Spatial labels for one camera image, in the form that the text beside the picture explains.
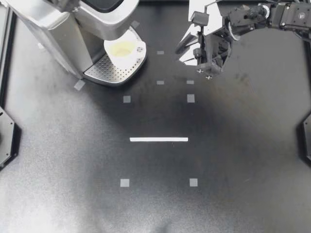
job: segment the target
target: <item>metal frame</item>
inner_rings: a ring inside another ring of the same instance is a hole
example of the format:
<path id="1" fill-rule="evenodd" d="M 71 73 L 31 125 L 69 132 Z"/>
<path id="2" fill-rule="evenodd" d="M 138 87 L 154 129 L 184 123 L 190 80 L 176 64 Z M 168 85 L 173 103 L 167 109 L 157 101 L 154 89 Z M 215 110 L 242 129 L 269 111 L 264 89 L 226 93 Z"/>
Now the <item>metal frame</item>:
<path id="1" fill-rule="evenodd" d="M 0 57 L 0 170 L 18 153 L 20 128 L 3 110 L 9 77 L 9 65 L 13 47 L 16 15 L 10 7 L 6 8 Z"/>

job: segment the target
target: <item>white cup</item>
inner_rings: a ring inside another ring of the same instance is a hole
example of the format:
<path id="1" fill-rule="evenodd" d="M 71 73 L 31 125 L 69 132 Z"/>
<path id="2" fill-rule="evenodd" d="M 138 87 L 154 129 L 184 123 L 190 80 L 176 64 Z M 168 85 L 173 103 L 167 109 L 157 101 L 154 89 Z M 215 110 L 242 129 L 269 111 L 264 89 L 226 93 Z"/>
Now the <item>white cup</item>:
<path id="1" fill-rule="evenodd" d="M 137 40 L 130 30 L 117 40 L 105 40 L 104 48 L 112 64 L 120 69 L 132 68 L 138 59 L 144 58 L 146 43 Z"/>

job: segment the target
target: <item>white tape marker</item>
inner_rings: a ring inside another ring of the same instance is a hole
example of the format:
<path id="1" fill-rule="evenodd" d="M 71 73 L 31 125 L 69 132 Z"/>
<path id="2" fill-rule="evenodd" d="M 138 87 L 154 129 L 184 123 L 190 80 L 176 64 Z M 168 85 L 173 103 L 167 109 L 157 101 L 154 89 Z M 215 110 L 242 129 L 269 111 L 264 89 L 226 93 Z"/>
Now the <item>white tape marker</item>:
<path id="1" fill-rule="evenodd" d="M 131 142 L 188 142 L 187 137 L 130 137 Z"/>

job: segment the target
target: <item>single-serve coffee machine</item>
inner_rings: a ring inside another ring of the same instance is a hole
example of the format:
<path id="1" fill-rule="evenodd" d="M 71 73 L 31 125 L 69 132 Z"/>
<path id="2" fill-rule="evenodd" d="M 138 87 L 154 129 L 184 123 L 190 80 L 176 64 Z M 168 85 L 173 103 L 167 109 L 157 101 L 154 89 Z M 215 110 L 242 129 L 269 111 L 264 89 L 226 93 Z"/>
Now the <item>single-serve coffee machine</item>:
<path id="1" fill-rule="evenodd" d="M 146 44 L 129 19 L 139 0 L 6 1 L 52 56 L 79 79 L 121 85 L 146 60 Z M 130 41 L 124 35 L 130 35 Z"/>

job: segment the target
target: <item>white tape strip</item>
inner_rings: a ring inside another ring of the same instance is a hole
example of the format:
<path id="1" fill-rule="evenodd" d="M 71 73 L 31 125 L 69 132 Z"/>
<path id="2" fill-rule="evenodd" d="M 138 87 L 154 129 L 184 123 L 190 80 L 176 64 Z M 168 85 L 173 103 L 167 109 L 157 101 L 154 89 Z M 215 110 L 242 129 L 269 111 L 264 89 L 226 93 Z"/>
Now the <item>white tape strip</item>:
<path id="1" fill-rule="evenodd" d="M 187 137 L 130 137 L 131 142 L 188 142 Z"/>
<path id="2" fill-rule="evenodd" d="M 74 88 L 78 91 L 80 91 L 82 89 L 82 87 L 84 87 L 86 83 L 82 80 L 79 80 L 76 85 L 74 86 Z"/>

